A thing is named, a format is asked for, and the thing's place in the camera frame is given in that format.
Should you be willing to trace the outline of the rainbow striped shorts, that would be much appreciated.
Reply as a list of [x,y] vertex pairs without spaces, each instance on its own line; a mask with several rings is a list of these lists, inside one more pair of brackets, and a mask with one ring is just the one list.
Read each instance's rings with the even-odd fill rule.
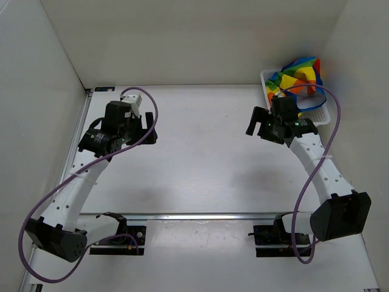
[[269,102],[275,95],[291,96],[299,113],[316,110],[326,102],[317,57],[299,58],[287,64],[274,72],[264,85]]

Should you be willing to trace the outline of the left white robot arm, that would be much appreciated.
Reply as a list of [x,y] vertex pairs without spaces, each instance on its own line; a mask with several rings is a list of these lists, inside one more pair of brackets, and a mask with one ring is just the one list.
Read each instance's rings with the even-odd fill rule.
[[155,144],[158,112],[141,115],[139,99],[110,101],[103,117],[95,119],[78,144],[86,156],[75,161],[74,171],[50,194],[52,202],[34,219],[28,215],[21,232],[28,234],[43,251],[67,262],[80,259],[86,248],[109,238],[113,243],[125,241],[126,219],[105,212],[88,225],[78,222],[80,212],[92,188],[112,158],[142,144]]

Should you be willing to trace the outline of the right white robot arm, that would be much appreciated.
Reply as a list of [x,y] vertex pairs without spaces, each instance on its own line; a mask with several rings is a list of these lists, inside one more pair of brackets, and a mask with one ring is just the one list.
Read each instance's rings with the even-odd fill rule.
[[295,233],[314,235],[321,242],[363,231],[371,206],[366,192],[357,192],[326,155],[318,129],[309,118],[299,118],[292,97],[277,98],[271,109],[254,107],[246,133],[285,144],[312,179],[320,205],[313,213],[282,214],[275,220],[273,236],[287,243]]

